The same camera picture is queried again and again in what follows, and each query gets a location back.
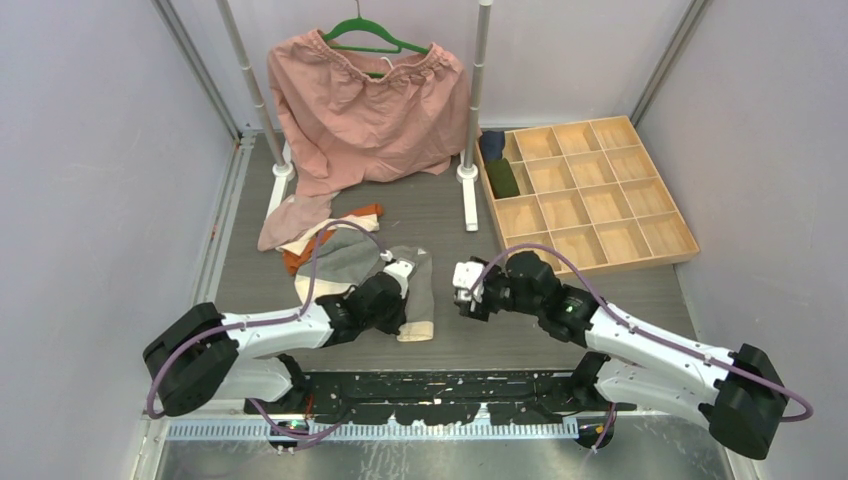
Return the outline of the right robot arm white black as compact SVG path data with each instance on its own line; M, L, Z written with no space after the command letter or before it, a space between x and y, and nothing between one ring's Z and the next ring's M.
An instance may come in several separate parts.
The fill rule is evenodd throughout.
M646 407L706 429L739 455L767 457L789 396L763 350L750 344L728 350L656 327L587 287L562 282L529 250L504 267L477 257L460 262L452 284L464 317L529 315L550 337L585 348L570 377L580 407Z

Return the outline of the grey underwear cream waistband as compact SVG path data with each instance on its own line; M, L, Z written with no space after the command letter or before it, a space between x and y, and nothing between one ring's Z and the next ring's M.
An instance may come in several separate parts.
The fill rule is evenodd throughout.
M369 235L346 224L332 226L337 226L333 235L324 245L315 247L310 259L293 276L294 289L302 302L307 300L312 273L315 300L358 285L380 259L380 249Z
M414 264L409 277L406 323L399 328L397 340L405 343L432 340L435 318L432 254L422 247L412 246L392 247L390 252L395 259Z

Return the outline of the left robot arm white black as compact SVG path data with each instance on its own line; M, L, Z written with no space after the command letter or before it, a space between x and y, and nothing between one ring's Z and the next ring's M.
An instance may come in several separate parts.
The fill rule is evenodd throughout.
M286 310L233 314L197 304L143 351L152 380L146 412L177 417L211 400L253 399L294 413L307 387L286 352L349 343L369 329L399 334L408 290L406 278L383 270L345 293Z

